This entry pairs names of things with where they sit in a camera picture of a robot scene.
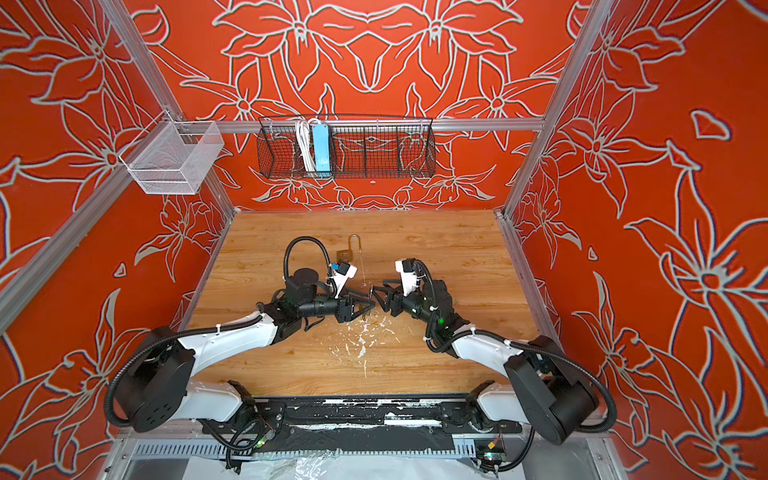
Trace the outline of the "brass padlock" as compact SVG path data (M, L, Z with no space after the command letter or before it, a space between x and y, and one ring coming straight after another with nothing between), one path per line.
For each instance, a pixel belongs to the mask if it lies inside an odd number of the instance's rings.
M361 237L353 233L347 238L347 246L336 252L336 260L338 263L354 264L356 260L359 260L362 254L362 241Z

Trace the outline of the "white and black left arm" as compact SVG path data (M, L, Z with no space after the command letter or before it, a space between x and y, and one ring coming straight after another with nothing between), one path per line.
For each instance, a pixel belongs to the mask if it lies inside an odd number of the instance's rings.
M376 306L369 295L348 288L356 267L332 261L315 237L291 240L282 270L283 288L240 319L207 328L152 330L107 387L103 410L108 423L148 432L170 420L229 422L243 410L246 389L234 381L220 386L197 382L198 373L244 352L277 345L328 317L349 323Z

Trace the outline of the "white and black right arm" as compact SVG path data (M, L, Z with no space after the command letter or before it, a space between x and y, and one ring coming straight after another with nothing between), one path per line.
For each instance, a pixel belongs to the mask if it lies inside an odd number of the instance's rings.
M555 445L574 432L605 433L615 425L618 407L609 389L553 339L516 341L481 329L455 311L445 283L424 262L399 260L395 267L398 279L371 290L380 307L393 317L422 321L431 352L474 362L507 379L506 385L491 383L475 393L485 418L526 423Z

